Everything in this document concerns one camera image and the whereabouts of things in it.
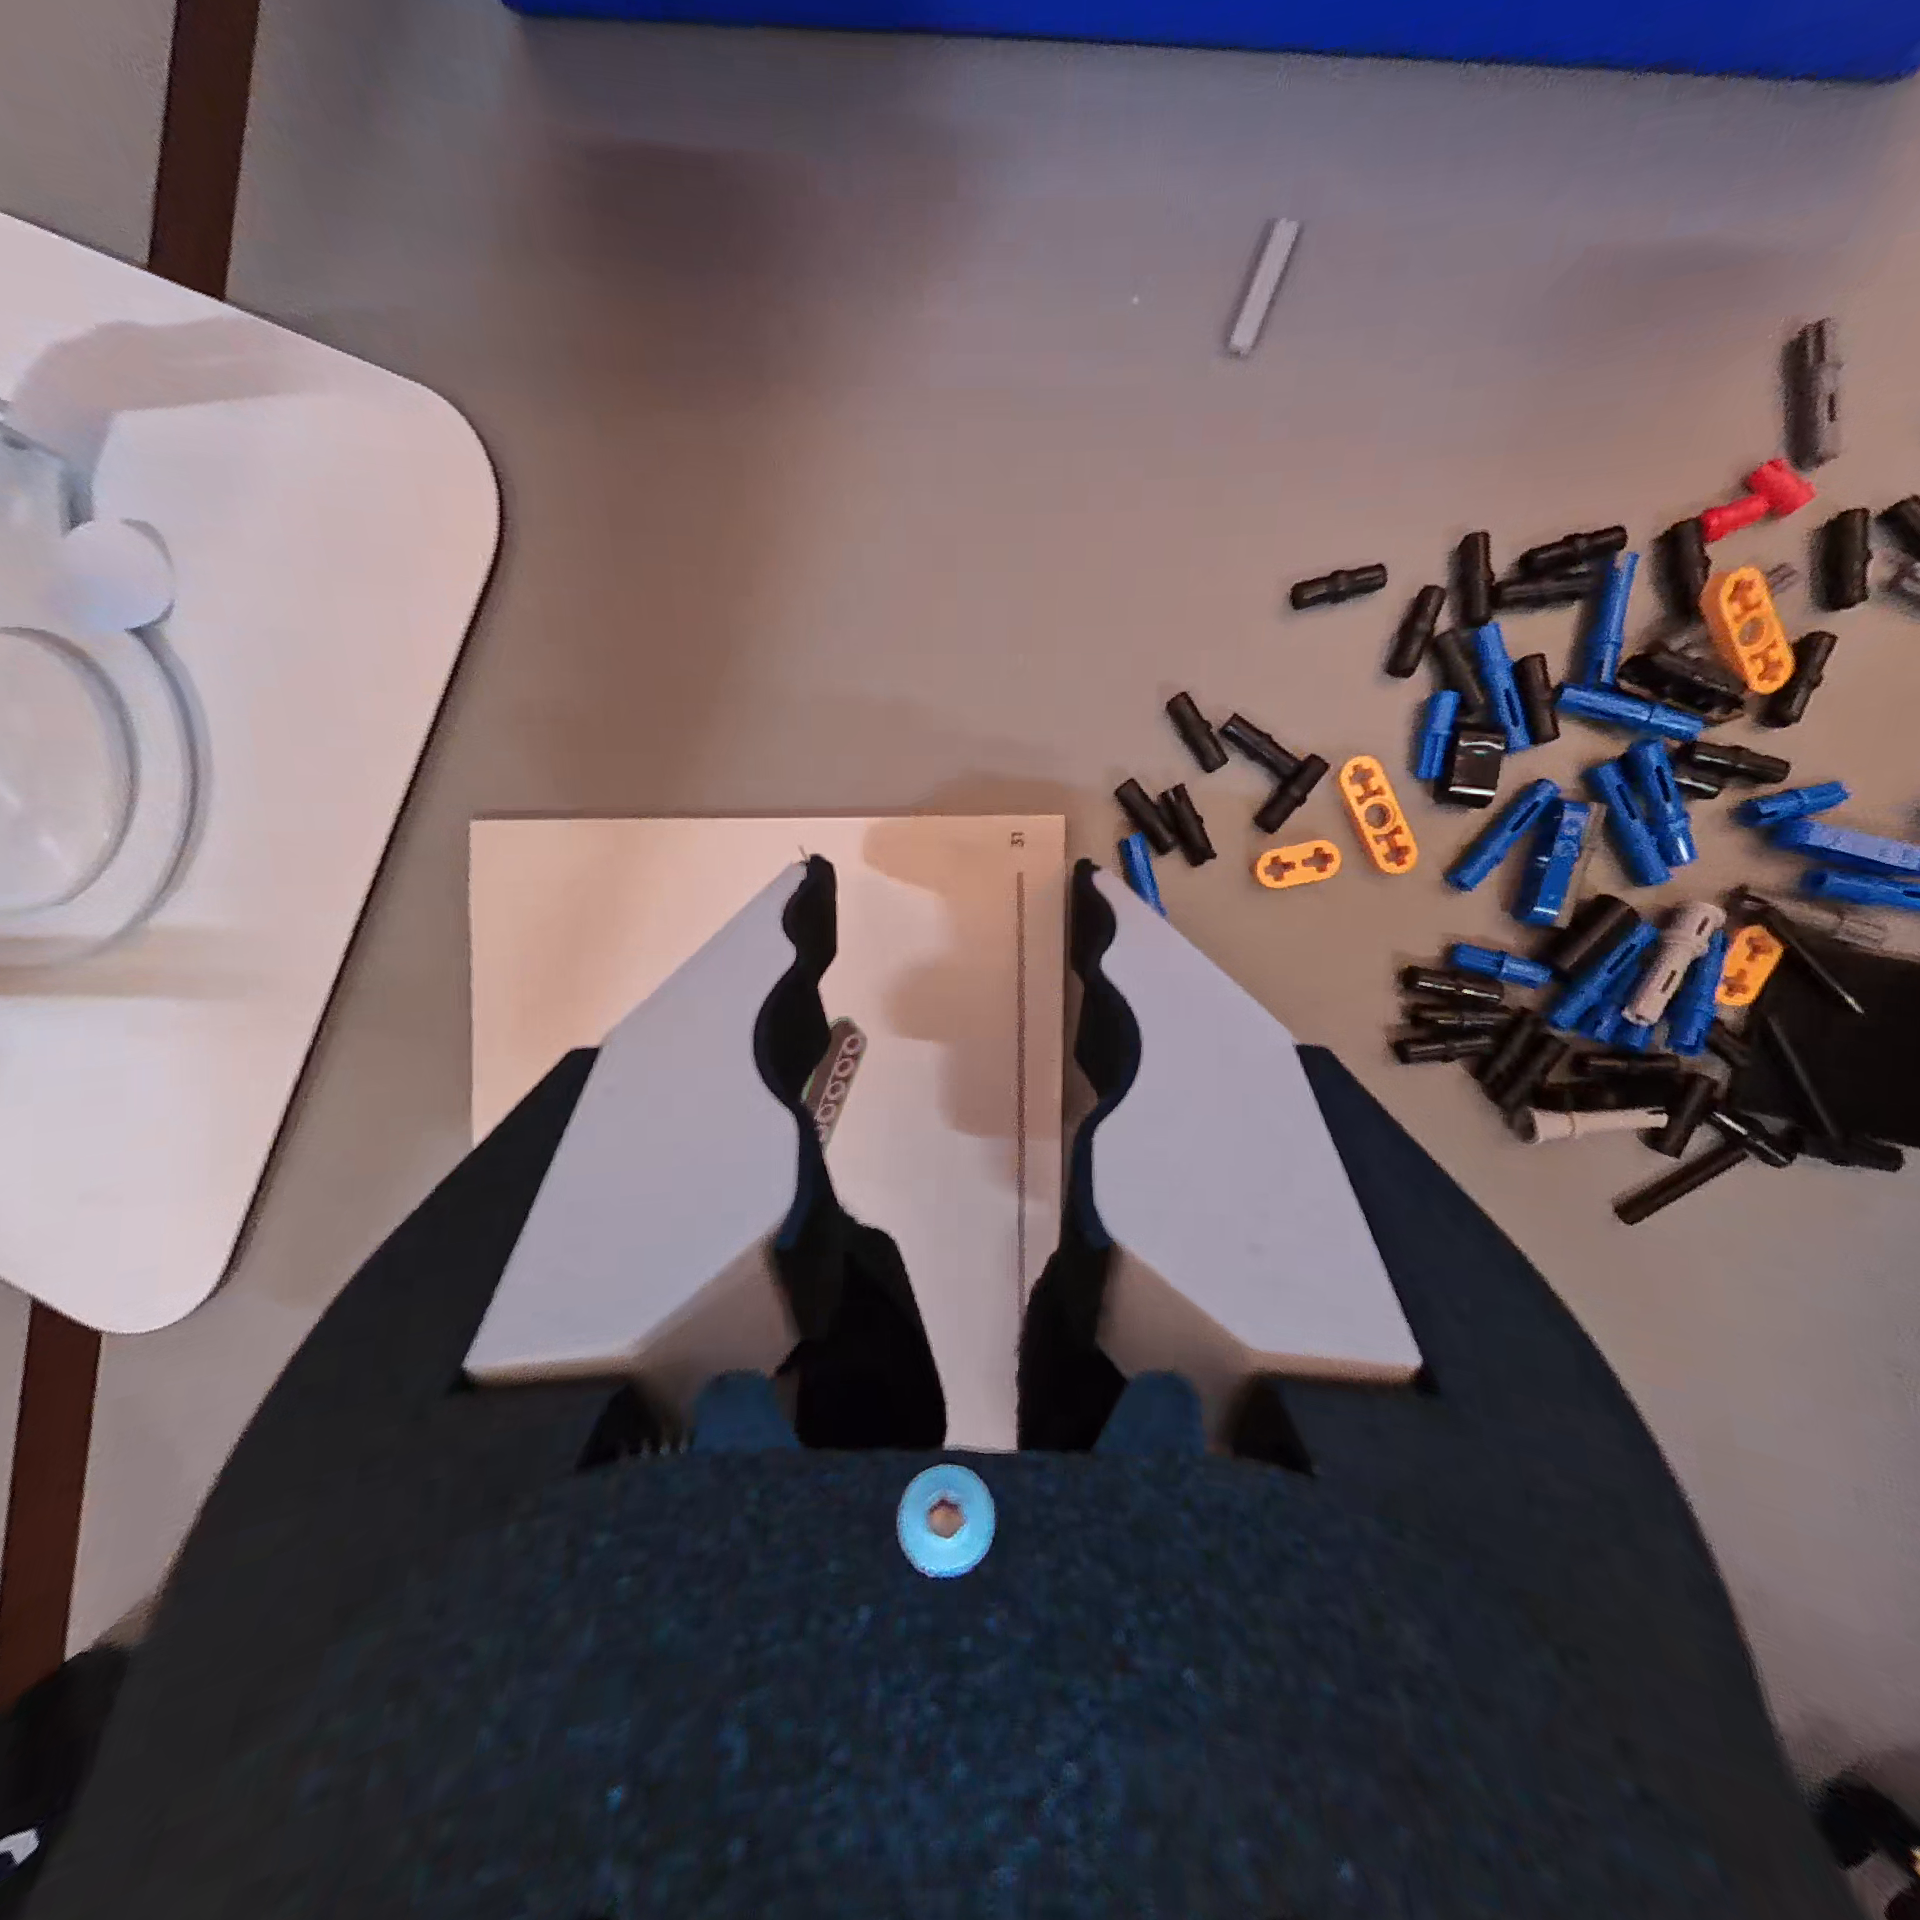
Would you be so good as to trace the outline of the red lego connector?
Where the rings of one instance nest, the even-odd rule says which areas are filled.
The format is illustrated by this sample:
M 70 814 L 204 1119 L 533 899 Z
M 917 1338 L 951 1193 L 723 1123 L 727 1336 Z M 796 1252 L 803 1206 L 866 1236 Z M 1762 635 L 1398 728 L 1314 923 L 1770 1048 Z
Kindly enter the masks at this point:
M 1697 516 L 1701 539 L 1716 544 L 1764 521 L 1795 516 L 1817 498 L 1814 484 L 1786 458 L 1757 465 L 1742 480 L 1745 492 Z

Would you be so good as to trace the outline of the white lego instruction booklet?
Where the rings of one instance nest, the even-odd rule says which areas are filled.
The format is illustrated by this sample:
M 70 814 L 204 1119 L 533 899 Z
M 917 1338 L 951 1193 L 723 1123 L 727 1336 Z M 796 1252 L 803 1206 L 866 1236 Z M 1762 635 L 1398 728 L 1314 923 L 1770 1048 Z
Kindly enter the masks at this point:
M 1063 816 L 476 824 L 474 1135 L 803 857 L 836 874 L 822 1011 L 863 1040 L 822 1147 L 833 1184 L 895 1241 L 947 1448 L 1010 1452 L 1025 1305 L 1063 1210 Z

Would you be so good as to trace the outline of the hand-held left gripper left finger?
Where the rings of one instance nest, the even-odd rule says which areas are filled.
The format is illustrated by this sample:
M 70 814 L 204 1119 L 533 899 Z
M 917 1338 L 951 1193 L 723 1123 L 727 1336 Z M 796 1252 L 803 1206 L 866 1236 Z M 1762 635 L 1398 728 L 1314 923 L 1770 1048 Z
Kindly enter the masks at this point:
M 779 871 L 595 1052 L 471 1338 L 474 1385 L 623 1383 L 662 1425 L 934 1449 L 940 1362 L 895 1241 L 843 1206 L 804 1090 L 836 874 Z

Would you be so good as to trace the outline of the light grey lego axle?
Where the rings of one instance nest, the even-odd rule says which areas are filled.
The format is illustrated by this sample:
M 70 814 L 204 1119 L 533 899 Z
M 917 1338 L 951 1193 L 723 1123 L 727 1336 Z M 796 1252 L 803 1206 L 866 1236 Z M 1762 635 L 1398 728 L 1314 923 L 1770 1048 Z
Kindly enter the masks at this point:
M 1265 225 L 1223 340 L 1227 356 L 1241 362 L 1260 348 L 1301 235 L 1298 220 L 1275 217 Z

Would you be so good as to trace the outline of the long orange lego liftarm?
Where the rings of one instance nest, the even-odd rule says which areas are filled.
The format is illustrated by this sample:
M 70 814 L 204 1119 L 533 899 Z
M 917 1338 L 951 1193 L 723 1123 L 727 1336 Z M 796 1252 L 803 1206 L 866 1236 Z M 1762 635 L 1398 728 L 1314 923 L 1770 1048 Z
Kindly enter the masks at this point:
M 1724 568 L 1710 574 L 1698 614 L 1716 659 L 1747 694 L 1770 697 L 1788 686 L 1795 673 L 1793 639 L 1759 568 Z
M 1338 793 L 1371 870 L 1386 878 L 1412 876 L 1419 846 L 1381 759 L 1356 755 L 1334 772 Z

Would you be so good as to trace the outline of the pile of black blue pins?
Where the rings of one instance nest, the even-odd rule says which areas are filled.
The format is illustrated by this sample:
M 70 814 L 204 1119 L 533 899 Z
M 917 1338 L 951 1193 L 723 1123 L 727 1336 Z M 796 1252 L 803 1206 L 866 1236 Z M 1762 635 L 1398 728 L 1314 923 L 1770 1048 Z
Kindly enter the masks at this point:
M 1727 737 L 1742 723 L 1802 723 L 1838 633 L 1795 632 L 1783 610 L 1795 569 L 1759 568 L 1795 673 L 1779 694 L 1750 695 L 1698 614 L 1710 574 L 1735 564 L 1714 561 L 1697 516 L 1665 530 L 1653 562 L 1668 618 L 1633 644 L 1644 558 L 1617 521 L 1509 562 L 1490 530 L 1473 528 L 1446 579 L 1418 586 L 1383 651 L 1391 682 L 1431 680 L 1409 716 L 1403 772 L 1383 764 L 1419 846 L 1411 878 L 1437 881 L 1450 899 L 1486 897 L 1502 918 L 1499 931 L 1396 970 L 1387 1055 L 1461 1067 L 1525 1145 L 1644 1143 L 1665 1171 L 1617 1200 L 1622 1223 L 1745 1163 L 1916 1161 L 1916 1147 L 1845 1135 L 1767 1020 L 1755 1030 L 1806 1119 L 1740 1106 L 1749 1008 L 1714 1004 L 1730 932 L 1762 922 L 1786 959 L 1860 1015 L 1807 936 L 1890 954 L 1874 947 L 1883 928 L 1873 912 L 1916 915 L 1914 834 L 1847 824 L 1849 782 L 1795 782 L 1786 756 Z M 1257 890 L 1274 897 L 1253 878 L 1265 849 L 1316 838 L 1353 855 L 1356 874 L 1381 876 L 1331 756 L 1291 751 L 1241 712 L 1211 713 L 1185 689 L 1165 719 L 1199 777 L 1235 766 L 1261 777 L 1245 838 Z

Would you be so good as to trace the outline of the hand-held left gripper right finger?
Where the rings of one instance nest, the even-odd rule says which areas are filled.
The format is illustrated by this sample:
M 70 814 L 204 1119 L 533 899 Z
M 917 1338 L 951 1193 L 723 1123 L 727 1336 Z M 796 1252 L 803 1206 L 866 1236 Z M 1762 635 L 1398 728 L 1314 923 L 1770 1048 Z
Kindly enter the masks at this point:
M 1138 1376 L 1213 1449 L 1279 1382 L 1405 1388 L 1423 1359 L 1302 1052 L 1114 871 L 1069 881 L 1087 1103 L 1017 1351 L 1017 1446 L 1083 1452 Z

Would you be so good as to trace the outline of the dark grey lego connector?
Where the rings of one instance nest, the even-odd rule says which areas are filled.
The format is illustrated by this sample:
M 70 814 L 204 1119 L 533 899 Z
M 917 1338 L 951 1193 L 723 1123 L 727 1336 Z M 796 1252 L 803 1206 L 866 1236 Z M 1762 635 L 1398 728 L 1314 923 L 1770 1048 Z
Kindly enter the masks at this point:
M 1843 352 L 1836 318 L 1799 328 L 1783 348 L 1786 443 L 1793 466 L 1812 471 L 1841 458 Z

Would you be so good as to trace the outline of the white stand base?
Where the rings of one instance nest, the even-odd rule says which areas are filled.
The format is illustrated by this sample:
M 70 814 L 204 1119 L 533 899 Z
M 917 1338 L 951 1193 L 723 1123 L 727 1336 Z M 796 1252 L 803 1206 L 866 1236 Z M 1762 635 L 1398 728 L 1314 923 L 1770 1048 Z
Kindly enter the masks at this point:
M 5 1283 L 223 1278 L 490 582 L 442 396 L 5 217 Z

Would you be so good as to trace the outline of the black lego panel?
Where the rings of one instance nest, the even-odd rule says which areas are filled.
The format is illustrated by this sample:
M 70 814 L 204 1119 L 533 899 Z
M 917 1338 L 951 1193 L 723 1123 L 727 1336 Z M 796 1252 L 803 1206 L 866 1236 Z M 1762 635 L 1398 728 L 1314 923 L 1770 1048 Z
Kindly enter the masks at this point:
M 1777 1120 L 1803 1120 L 1806 1106 L 1779 1055 L 1757 1034 L 1772 1022 L 1807 1073 L 1811 1087 L 1849 1137 L 1917 1147 L 1917 966 L 1807 936 L 1811 952 L 1862 1012 L 1821 987 L 1799 959 L 1786 959 L 1749 1008 L 1742 1040 L 1750 1048 L 1735 1075 L 1735 1105 Z

